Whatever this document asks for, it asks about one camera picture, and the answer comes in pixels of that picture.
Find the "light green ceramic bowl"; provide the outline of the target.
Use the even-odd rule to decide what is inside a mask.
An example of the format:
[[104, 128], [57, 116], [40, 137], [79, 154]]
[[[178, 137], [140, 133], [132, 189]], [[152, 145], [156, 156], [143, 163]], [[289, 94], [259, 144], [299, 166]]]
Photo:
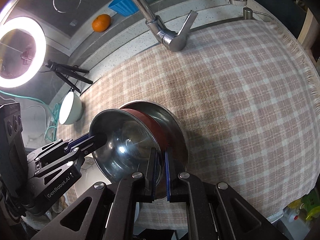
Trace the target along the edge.
[[73, 91], [65, 96], [59, 113], [61, 125], [71, 125], [77, 122], [82, 116], [82, 101]]

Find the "blue silicone cup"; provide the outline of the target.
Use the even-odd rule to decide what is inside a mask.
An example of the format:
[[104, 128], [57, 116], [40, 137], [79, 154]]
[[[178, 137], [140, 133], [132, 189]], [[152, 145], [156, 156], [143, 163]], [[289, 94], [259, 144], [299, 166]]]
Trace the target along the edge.
[[121, 16], [131, 16], [139, 11], [132, 0], [113, 0], [108, 7]]

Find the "red steel bowl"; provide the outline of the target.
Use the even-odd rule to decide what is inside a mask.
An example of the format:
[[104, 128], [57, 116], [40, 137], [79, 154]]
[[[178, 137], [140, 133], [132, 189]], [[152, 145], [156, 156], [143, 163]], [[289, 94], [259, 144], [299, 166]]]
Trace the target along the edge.
[[89, 135], [106, 137], [93, 152], [100, 171], [112, 183], [148, 163], [152, 148], [163, 153], [168, 146], [163, 128], [149, 115], [134, 109], [106, 109], [91, 122]]

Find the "chrome kitchen faucet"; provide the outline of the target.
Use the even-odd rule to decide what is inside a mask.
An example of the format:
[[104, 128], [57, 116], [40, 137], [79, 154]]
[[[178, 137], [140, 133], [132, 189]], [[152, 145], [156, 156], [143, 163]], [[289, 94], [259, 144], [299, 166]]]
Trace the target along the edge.
[[[168, 29], [160, 16], [156, 15], [146, 0], [132, 0], [145, 18], [146, 25], [157, 41], [172, 52], [181, 51], [187, 43], [187, 35], [195, 22], [198, 13], [190, 11], [180, 31]], [[231, 5], [245, 7], [248, 0], [226, 0]]]

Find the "black tripod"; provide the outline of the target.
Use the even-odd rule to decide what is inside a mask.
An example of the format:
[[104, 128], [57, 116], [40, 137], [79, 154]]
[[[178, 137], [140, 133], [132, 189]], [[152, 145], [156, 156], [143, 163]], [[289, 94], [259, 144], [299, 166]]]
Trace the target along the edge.
[[78, 81], [82, 81], [86, 84], [92, 85], [93, 81], [81, 76], [79, 73], [82, 74], [88, 74], [89, 70], [81, 69], [77, 65], [75, 66], [69, 66], [66, 64], [60, 64], [53, 61], [48, 60], [44, 63], [44, 66], [47, 67], [51, 72], [54, 72], [57, 77], [59, 77], [62, 81], [64, 81], [67, 85], [69, 85], [72, 89], [72, 91], [77, 91], [78, 93], [81, 93], [81, 90], [73, 84], [70, 80], [68, 80], [68, 77], [72, 77]]

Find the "black induction cooktop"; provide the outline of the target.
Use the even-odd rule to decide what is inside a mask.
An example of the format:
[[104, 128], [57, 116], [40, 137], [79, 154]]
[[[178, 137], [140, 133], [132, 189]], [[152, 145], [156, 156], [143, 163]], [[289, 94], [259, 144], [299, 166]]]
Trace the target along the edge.
[[112, 0], [21, 0], [18, 9], [72, 37], [100, 8]]

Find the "checkered beige tablecloth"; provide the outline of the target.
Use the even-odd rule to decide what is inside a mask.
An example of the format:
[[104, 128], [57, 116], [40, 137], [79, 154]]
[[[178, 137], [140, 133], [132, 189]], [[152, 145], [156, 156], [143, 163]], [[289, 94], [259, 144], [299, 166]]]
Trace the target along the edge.
[[85, 109], [59, 139], [88, 132], [101, 111], [159, 103], [189, 140], [188, 171], [225, 181], [269, 217], [308, 194], [319, 176], [319, 76], [296, 38], [273, 22], [236, 21], [192, 33], [172, 53], [149, 48], [86, 90]]

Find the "orange tangerine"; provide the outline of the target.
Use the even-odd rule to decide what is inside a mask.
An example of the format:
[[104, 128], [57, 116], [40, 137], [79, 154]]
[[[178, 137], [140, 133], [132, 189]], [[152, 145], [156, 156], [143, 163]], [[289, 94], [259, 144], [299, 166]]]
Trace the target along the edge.
[[97, 16], [92, 22], [92, 29], [95, 32], [106, 31], [111, 25], [111, 16], [108, 14], [101, 14]]

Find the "large stainless steel bowl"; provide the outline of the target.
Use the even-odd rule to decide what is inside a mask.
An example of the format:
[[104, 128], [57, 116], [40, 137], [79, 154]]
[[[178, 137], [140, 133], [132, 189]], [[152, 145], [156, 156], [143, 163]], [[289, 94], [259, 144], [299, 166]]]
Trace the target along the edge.
[[172, 157], [181, 165], [180, 170], [186, 171], [189, 159], [188, 138], [181, 122], [167, 108], [159, 103], [135, 100], [121, 106], [121, 109], [134, 109], [152, 117], [163, 129], [167, 138]]

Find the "steel sink knob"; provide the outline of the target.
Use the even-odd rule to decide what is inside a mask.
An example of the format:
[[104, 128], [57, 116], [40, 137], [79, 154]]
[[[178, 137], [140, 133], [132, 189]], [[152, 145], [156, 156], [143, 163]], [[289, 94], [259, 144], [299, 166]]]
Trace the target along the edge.
[[252, 20], [253, 19], [253, 10], [248, 7], [244, 7], [243, 8], [243, 17], [245, 20]]

